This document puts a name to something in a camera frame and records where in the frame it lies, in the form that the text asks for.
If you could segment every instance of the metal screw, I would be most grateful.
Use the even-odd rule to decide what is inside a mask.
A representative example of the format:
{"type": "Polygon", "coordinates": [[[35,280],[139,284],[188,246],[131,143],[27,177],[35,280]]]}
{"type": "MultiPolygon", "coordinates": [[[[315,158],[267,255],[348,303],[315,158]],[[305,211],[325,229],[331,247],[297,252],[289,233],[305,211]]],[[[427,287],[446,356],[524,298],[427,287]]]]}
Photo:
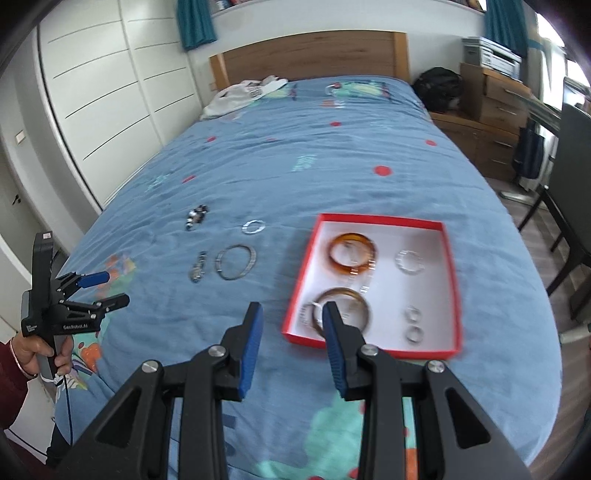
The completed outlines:
{"type": "Polygon", "coordinates": [[[445,371],[445,364],[440,360],[431,360],[427,368],[434,374],[442,374],[445,371]]]}
{"type": "Polygon", "coordinates": [[[366,343],[361,347],[361,353],[367,356],[376,356],[379,352],[379,348],[371,343],[366,343]]]}
{"type": "Polygon", "coordinates": [[[209,347],[207,353],[209,353],[210,356],[221,357],[226,355],[226,349],[221,345],[213,345],[209,347]]]}
{"type": "Polygon", "coordinates": [[[142,372],[147,374],[153,374],[158,370],[158,362],[156,360],[148,360],[142,364],[142,372]]]}

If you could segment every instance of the light switch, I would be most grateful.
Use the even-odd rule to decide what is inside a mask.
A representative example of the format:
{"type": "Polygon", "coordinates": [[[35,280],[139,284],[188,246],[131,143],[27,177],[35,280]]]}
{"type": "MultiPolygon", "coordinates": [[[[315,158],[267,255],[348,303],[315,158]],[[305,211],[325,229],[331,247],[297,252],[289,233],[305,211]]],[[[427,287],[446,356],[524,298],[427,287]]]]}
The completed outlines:
{"type": "Polygon", "coordinates": [[[20,143],[22,143],[23,140],[25,140],[26,137],[27,136],[25,135],[25,132],[23,130],[21,130],[19,133],[17,133],[15,135],[14,138],[17,139],[17,144],[20,144],[20,143]]]}

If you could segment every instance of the red box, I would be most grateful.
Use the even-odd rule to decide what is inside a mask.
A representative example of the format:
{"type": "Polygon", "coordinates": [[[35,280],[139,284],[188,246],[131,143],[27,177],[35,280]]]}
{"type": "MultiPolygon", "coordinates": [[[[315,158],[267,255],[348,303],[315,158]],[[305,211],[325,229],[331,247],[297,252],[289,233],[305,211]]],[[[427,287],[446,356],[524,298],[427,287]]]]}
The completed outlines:
{"type": "Polygon", "coordinates": [[[446,228],[441,222],[412,218],[319,214],[285,315],[283,335],[292,343],[324,348],[324,339],[301,321],[300,313],[325,289],[345,286],[343,275],[329,266],[327,246],[332,238],[348,232],[366,235],[377,249],[376,269],[364,295],[372,310],[363,333],[366,341],[397,358],[448,359],[457,354],[462,348],[462,315],[446,228]],[[424,261],[423,273],[408,275],[396,267],[396,253],[403,249],[417,251],[424,261]],[[419,344],[411,344],[403,333],[410,327],[404,318],[408,306],[422,312],[417,325],[424,330],[424,339],[419,344]]]}

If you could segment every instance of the silver bracelet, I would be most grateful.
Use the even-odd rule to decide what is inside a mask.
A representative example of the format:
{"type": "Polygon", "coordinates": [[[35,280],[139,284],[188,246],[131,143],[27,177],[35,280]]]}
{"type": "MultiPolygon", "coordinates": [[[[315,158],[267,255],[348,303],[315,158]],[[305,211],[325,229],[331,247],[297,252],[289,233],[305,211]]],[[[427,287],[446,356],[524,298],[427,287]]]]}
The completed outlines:
{"type": "Polygon", "coordinates": [[[17,360],[17,356],[14,353],[14,349],[12,348],[12,339],[10,339],[10,341],[8,342],[8,347],[10,348],[10,353],[12,353],[12,358],[14,358],[14,361],[17,364],[18,369],[21,371],[21,373],[25,376],[25,378],[27,379],[27,381],[29,380],[33,380],[33,378],[37,378],[38,375],[31,375],[27,372],[25,372],[25,369],[21,366],[21,364],[18,362],[17,360]]]}
{"type": "Polygon", "coordinates": [[[252,270],[252,267],[254,267],[255,263],[256,263],[255,249],[253,247],[249,247],[248,245],[236,244],[236,245],[232,245],[231,247],[224,248],[224,250],[222,250],[220,253],[217,254],[216,271],[219,274],[219,276],[222,277],[224,280],[238,280],[239,278],[242,278],[244,275],[246,275],[248,272],[250,272],[250,270],[252,270]],[[245,250],[248,250],[251,257],[248,260],[248,265],[246,266],[246,268],[244,270],[242,270],[235,277],[228,277],[228,276],[224,275],[224,273],[222,272],[222,258],[226,254],[226,252],[228,252],[229,250],[232,250],[233,248],[243,248],[245,250]]]}

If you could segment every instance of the bed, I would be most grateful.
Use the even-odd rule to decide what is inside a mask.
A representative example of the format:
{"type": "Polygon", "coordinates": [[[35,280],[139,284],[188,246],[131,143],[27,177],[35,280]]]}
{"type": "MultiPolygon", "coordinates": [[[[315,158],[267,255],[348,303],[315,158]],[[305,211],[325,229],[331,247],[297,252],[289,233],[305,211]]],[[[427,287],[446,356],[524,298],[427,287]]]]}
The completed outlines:
{"type": "MultiPolygon", "coordinates": [[[[243,403],[223,407],[230,478],[354,478],[363,406],[341,401],[326,353],[289,344],[281,324],[317,214],[372,213],[445,223],[464,335],[450,366],[523,461],[534,460],[561,390],[548,297],[508,212],[406,83],[406,41],[393,32],[322,32],[212,58],[218,88],[268,74],[290,81],[166,146],[64,266],[111,274],[80,299],[131,298],[100,333],[75,338],[74,438],[142,361],[190,359],[259,301],[265,327],[252,389],[243,403]],[[187,212],[199,204],[210,211],[186,231],[187,212]],[[241,226],[253,219],[267,227],[247,237],[241,226]],[[244,278],[225,281],[213,259],[236,243],[254,247],[258,260],[244,278]],[[192,283],[202,251],[206,272],[192,283]]],[[[241,261],[228,256],[228,268],[241,261]]],[[[170,478],[178,409],[175,418],[170,478]]],[[[56,423],[69,438],[62,394],[56,423]]]]}

